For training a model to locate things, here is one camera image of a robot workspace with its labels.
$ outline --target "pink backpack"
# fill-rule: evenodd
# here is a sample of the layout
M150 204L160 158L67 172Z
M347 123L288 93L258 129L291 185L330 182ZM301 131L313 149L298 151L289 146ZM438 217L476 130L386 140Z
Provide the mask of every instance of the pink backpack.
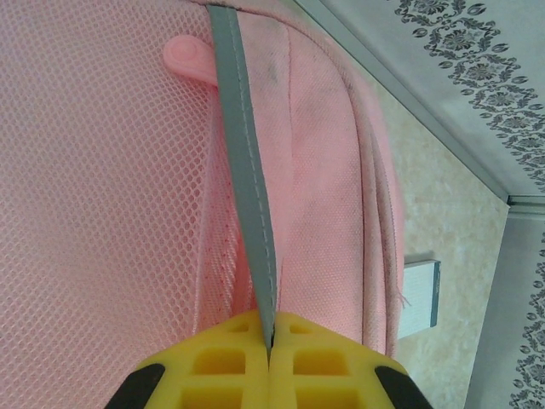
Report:
M149 354L255 306L213 73L163 59L180 35L214 47L206 3L238 11L278 308L393 353L401 195L379 104L330 39L266 0L10 0L3 407L104 406Z

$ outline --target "stitching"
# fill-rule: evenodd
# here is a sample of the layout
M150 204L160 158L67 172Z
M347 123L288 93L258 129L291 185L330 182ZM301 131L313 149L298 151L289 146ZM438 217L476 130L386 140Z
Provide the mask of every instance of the stitching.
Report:
M237 64L237 77L238 77L238 90L240 92L240 100L241 100L241 103L242 103L242 114L243 114L243 120L244 120L244 137L246 138L246 145L248 147L248 154L250 156L250 164L251 164L251 167L252 167L252 174L253 174L253 177L254 177L254 189L255 189L255 196L257 198L257 203L259 205L259 211L260 211L260 218L261 218L261 231L263 232L263 242L265 244L265 253L266 253L266 256L267 256L267 277L268 277L268 283L269 283L269 293L270 293L270 302L271 302L271 306L276 308L275 306L275 302L274 302L274 298L273 298L273 271L271 269L271 251L269 250L269 240L268 240L268 237L267 237L267 230L265 229L265 217L264 217L264 210L263 210L263 203L261 201L261 195L259 194L259 187L258 187L258 183L257 183L257 174L256 174L256 170L255 170L255 158L254 158L254 154L252 152L252 148L251 148L251 145L250 145L250 132L248 130L248 118L246 116L246 108L247 108L247 104L245 103L246 100L244 99L244 94L243 94L243 91L242 91L242 85L241 85L241 82L242 82L242 78L241 78L241 66L240 66L240 61L238 59L239 57L239 54L238 54L238 51L237 51L237 47L235 45L235 42L234 42L234 35L235 35L235 27L234 27L234 24L233 24L233 20L232 20L232 16L231 16L231 12L230 11L227 11L227 20L229 21L229 31L231 32L231 44L232 44L232 49L234 51L234 54L235 54L235 62Z

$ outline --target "pink zipper pull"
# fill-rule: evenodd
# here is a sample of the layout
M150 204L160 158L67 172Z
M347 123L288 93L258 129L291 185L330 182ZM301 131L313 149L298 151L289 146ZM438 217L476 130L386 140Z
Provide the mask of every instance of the pink zipper pull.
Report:
M171 38L164 45L163 60L174 74L218 86L214 50L194 36Z

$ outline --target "floral pattern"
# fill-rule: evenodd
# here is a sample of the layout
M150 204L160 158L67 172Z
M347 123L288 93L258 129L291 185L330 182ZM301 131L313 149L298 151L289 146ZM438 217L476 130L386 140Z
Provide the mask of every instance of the floral pattern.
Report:
M483 3L468 7L465 0L399 0L395 10L403 23L416 26L413 36L545 193L544 106L524 86L528 78L506 55L509 46L499 42L501 32L483 19L485 12Z
M545 244L545 233L542 236ZM531 311L526 315L529 321L524 327L522 338L525 345L520 346L523 357L517 360L516 371L519 378L513 380L518 389L511 394L509 405L524 409L545 409L541 402L545 401L545 262L539 262L536 268L537 279L533 287L537 290L530 295Z

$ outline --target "gray reflective strap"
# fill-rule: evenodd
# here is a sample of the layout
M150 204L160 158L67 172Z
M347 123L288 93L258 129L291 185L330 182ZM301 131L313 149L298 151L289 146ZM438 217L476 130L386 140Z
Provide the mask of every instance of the gray reflective strap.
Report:
M276 257L246 59L237 12L222 6L208 6L208 11L232 186L263 337L270 356L276 314Z

